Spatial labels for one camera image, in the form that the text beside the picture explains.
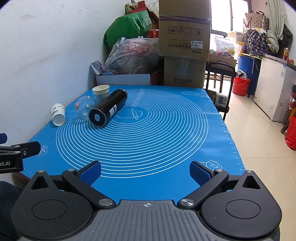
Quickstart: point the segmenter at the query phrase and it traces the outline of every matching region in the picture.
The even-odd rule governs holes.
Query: plastic bottle
[[[288,48],[286,48],[286,49],[284,50],[283,60],[288,61],[288,59],[289,59],[289,50],[288,50]]]

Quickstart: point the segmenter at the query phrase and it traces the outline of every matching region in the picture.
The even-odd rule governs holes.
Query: metal rack
[[[223,67],[227,67],[230,70],[225,70],[225,69],[219,69],[217,67],[213,67],[212,65],[219,65],[219,66],[223,66]],[[219,112],[224,112],[224,116],[223,116],[223,120],[225,120],[226,114],[229,112],[229,101],[230,101],[230,96],[231,96],[231,92],[232,92],[232,86],[233,86],[233,81],[234,78],[236,77],[237,73],[235,71],[235,68],[228,65],[228,64],[223,64],[223,63],[219,63],[219,62],[209,62],[205,68],[205,70],[207,71],[207,84],[206,84],[206,91],[209,88],[209,81],[210,81],[210,73],[217,73],[217,74],[221,74],[221,80],[220,80],[220,90],[219,92],[222,93],[222,86],[223,86],[223,79],[224,76],[228,76],[231,78],[231,82],[230,82],[230,89],[229,89],[229,94],[228,94],[228,101],[226,103],[226,107],[216,107],[217,111]]]

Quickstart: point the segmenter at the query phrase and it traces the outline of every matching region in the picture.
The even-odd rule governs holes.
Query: printed symbol
[[[207,167],[208,169],[211,169],[212,171],[216,170],[216,169],[222,169],[222,166],[217,163],[216,161],[207,161],[207,162],[200,162],[200,164],[204,165],[205,167]]]
[[[47,145],[42,146],[38,156],[44,156],[47,153]]]
[[[98,114],[95,114],[95,115],[94,115],[94,119],[95,119],[96,121],[100,121],[100,116],[99,116]]]
[[[193,28],[186,28],[186,34],[193,35],[194,29]]]
[[[179,34],[185,34],[185,27],[178,27]]]
[[[195,92],[181,92],[183,95],[192,95],[192,96],[198,96],[199,94],[198,93],[195,93]]]
[[[149,203],[149,202],[146,202],[146,203],[144,203],[143,204],[146,208],[149,208],[149,207],[151,207],[153,204],[151,204],[151,203]]]
[[[142,115],[143,112],[134,110],[133,108],[131,110],[120,110],[116,113],[118,118],[133,118],[136,120],[138,120]]]
[[[195,36],[202,36],[202,29],[196,28],[195,29]]]
[[[176,26],[169,26],[168,32],[169,32],[169,34],[175,34],[176,33]]]

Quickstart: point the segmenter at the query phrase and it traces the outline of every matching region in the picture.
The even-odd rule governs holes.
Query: blue gripper pad
[[[97,162],[86,170],[82,171],[79,175],[79,179],[84,181],[88,185],[92,185],[101,175],[101,164]]]
[[[204,185],[215,175],[215,172],[196,161],[190,163],[189,173],[193,180],[200,186]]]
[[[0,133],[0,144],[7,142],[7,135],[5,133]]]

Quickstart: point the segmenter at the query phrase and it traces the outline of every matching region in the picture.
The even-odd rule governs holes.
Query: plastic bag
[[[290,97],[290,104],[289,104],[289,109],[296,108],[296,86],[293,85],[293,93],[291,94]]]
[[[241,78],[241,79],[244,79],[244,80],[248,79],[248,76],[247,76],[246,72],[244,72],[244,71],[242,71],[240,69],[237,71],[237,77]]]
[[[150,74],[158,61],[158,38],[121,38],[114,44],[104,67],[116,74]]]
[[[147,11],[135,12],[116,18],[104,35],[104,43],[111,50],[113,45],[121,38],[137,38],[148,36],[151,20]]]
[[[229,39],[220,38],[218,36],[215,36],[215,43],[216,43],[217,52],[228,52],[235,59],[239,57],[240,52],[242,50],[242,46],[233,43]]]
[[[288,127],[288,132],[285,138],[285,142],[288,147],[296,150],[296,117],[291,116]]]
[[[157,17],[159,17],[159,2],[158,0],[145,0],[146,7],[149,9],[149,11],[152,11],[155,13]]]

